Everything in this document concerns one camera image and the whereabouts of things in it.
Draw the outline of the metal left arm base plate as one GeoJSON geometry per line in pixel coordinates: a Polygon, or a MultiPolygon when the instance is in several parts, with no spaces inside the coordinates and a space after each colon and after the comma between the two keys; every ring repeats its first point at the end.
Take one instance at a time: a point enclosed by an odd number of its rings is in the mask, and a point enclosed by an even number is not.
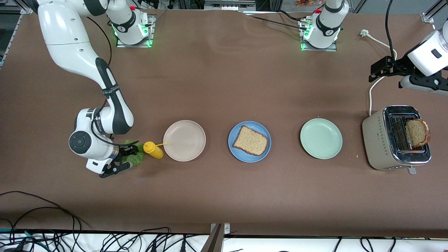
{"type": "Polygon", "coordinates": [[[311,16],[306,16],[305,18],[301,18],[300,21],[298,21],[298,25],[301,28],[306,28],[305,30],[301,30],[300,31],[300,38],[301,38],[301,50],[307,50],[307,51],[324,51],[324,52],[336,52],[337,51],[337,45],[336,45],[336,40],[338,38],[338,33],[340,30],[338,30],[338,32],[336,33],[336,37],[334,38],[332,44],[327,47],[327,48],[316,48],[314,46],[312,46],[309,41],[307,41],[305,39],[306,35],[309,35],[310,29],[312,28],[312,21],[310,19],[308,19],[308,17],[311,16]]]}

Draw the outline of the dark metal mount post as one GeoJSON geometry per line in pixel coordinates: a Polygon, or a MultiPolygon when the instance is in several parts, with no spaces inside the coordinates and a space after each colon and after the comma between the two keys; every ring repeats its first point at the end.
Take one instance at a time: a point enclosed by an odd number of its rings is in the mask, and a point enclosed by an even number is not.
{"type": "Polygon", "coordinates": [[[211,233],[203,245],[201,252],[222,252],[225,231],[225,223],[212,224],[211,233]]]}

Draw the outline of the blue round plate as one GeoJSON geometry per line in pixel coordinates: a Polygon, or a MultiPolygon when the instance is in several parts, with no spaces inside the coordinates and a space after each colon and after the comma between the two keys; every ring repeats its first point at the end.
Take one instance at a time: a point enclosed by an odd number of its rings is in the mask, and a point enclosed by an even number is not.
{"type": "Polygon", "coordinates": [[[246,163],[254,163],[254,162],[258,162],[258,161],[261,161],[262,159],[264,159],[268,155],[268,153],[269,153],[269,151],[271,149],[271,145],[272,145],[271,136],[270,136],[270,133],[267,130],[267,128],[264,127],[262,124],[260,124],[258,122],[255,122],[255,121],[243,121],[243,122],[238,123],[237,125],[235,125],[231,129],[231,131],[230,131],[230,133],[228,135],[227,142],[228,142],[229,150],[232,153],[232,155],[235,158],[237,158],[238,160],[240,160],[242,162],[246,162],[246,163]],[[267,150],[261,156],[250,155],[250,154],[245,153],[244,151],[239,150],[239,149],[237,149],[237,148],[232,146],[233,143],[235,142],[236,138],[237,138],[237,135],[238,135],[241,127],[243,125],[247,126],[248,128],[251,128],[251,129],[253,129],[253,130],[255,130],[255,131],[257,131],[257,132],[259,132],[262,135],[267,137],[267,139],[268,139],[268,147],[267,147],[267,150]]]}

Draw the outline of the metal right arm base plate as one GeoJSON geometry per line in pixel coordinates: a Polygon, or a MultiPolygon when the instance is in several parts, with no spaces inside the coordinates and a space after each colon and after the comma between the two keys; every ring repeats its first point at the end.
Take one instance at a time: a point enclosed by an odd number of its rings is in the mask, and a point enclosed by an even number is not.
{"type": "Polygon", "coordinates": [[[118,37],[117,31],[114,30],[114,35],[117,39],[116,47],[121,48],[151,48],[153,45],[154,35],[155,35],[155,23],[157,20],[157,15],[148,15],[143,13],[139,21],[139,30],[142,33],[142,40],[136,44],[126,44],[123,43],[118,37]]]}

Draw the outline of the beige chrome toaster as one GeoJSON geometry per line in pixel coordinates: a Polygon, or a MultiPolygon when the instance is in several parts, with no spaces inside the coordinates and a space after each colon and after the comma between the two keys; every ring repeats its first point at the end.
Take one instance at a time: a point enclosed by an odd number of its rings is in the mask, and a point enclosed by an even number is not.
{"type": "Polygon", "coordinates": [[[409,105],[390,105],[369,116],[362,123],[367,159],[376,170],[408,169],[416,174],[416,166],[432,159],[427,137],[415,143],[411,140],[413,125],[420,124],[427,133],[428,126],[420,113],[409,105]]]}

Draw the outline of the yellow squeeze bottle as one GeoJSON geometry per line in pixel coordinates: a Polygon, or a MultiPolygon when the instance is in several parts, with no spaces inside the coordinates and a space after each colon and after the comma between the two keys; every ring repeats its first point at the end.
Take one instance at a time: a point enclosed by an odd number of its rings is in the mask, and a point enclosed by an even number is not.
{"type": "Polygon", "coordinates": [[[164,156],[163,150],[160,148],[160,146],[163,145],[169,145],[170,142],[164,142],[161,144],[156,145],[152,141],[145,142],[143,145],[144,152],[148,155],[152,156],[155,159],[162,159],[164,156]]]}

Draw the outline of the light green round plate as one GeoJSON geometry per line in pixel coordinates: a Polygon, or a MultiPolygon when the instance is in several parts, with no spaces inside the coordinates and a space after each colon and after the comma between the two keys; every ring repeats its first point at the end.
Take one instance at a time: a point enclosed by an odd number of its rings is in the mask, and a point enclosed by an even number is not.
{"type": "Polygon", "coordinates": [[[301,128],[300,142],[304,150],[317,159],[331,159],[342,149],[343,138],[339,128],[329,120],[314,118],[301,128]]]}

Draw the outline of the silver metal bracket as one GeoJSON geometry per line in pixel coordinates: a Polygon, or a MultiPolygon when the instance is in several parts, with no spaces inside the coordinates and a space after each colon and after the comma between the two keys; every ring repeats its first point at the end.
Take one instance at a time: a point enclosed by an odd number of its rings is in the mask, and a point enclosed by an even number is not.
{"type": "MultiPolygon", "coordinates": [[[[211,223],[211,230],[210,232],[212,233],[213,230],[215,229],[215,227],[218,225],[218,223],[211,223]]],[[[224,234],[229,234],[230,233],[230,223],[222,223],[223,227],[224,227],[224,234]]]]}

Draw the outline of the aluminium frame profile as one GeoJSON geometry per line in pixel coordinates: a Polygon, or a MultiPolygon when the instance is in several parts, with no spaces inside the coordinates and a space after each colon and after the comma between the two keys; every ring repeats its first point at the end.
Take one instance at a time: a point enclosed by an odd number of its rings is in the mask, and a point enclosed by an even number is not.
{"type": "Polygon", "coordinates": [[[204,10],[256,11],[256,0],[204,0],[204,10]]]}

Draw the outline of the green lettuce leaf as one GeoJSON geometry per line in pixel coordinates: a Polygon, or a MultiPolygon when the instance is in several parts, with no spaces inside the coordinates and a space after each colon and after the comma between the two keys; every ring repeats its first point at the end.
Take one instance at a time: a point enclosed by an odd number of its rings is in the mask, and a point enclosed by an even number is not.
{"type": "Polygon", "coordinates": [[[132,155],[123,157],[122,158],[122,163],[129,162],[133,166],[138,166],[139,164],[141,164],[141,162],[144,159],[144,153],[145,153],[144,150],[143,150],[144,146],[140,142],[137,142],[134,145],[137,146],[139,152],[136,153],[136,154],[132,154],[132,155]]]}

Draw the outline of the brown bread slice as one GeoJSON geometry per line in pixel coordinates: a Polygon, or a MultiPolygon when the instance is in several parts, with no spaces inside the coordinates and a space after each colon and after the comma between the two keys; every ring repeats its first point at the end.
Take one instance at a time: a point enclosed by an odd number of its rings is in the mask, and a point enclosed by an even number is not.
{"type": "Polygon", "coordinates": [[[261,133],[243,125],[233,147],[253,156],[261,156],[268,147],[268,139],[261,133]]]}
{"type": "Polygon", "coordinates": [[[413,119],[406,122],[406,136],[412,147],[420,147],[430,142],[431,132],[428,124],[422,119],[413,119]]]}

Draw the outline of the beige round plate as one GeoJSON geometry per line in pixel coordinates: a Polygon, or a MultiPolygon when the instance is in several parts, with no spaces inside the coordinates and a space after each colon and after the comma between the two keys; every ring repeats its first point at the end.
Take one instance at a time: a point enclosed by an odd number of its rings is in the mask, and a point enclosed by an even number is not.
{"type": "Polygon", "coordinates": [[[165,153],[173,160],[180,162],[192,161],[205,148],[206,134],[200,124],[181,120],[173,123],[165,131],[163,142],[165,153]]]}

